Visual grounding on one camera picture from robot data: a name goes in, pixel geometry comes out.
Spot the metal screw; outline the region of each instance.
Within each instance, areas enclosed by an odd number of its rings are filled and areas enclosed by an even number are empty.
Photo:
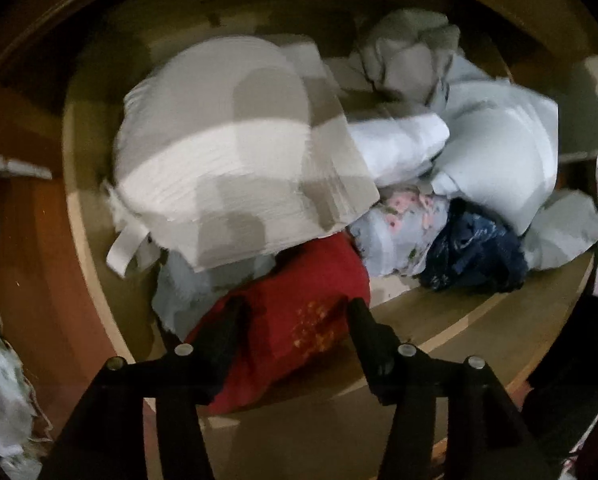
[[[192,353],[192,350],[192,345],[188,343],[183,343],[175,348],[175,354],[177,354],[180,357],[185,357],[187,355],[190,355]]]
[[[468,357],[468,364],[471,365],[475,370],[481,370],[486,366],[486,361],[479,357],[479,355],[472,355]]]
[[[399,355],[403,355],[404,357],[413,357],[413,355],[417,353],[417,347],[415,345],[405,343],[403,345],[399,345],[397,352],[399,352]]]
[[[127,363],[125,359],[119,356],[111,357],[106,361],[106,368],[108,370],[116,371],[121,370]]]

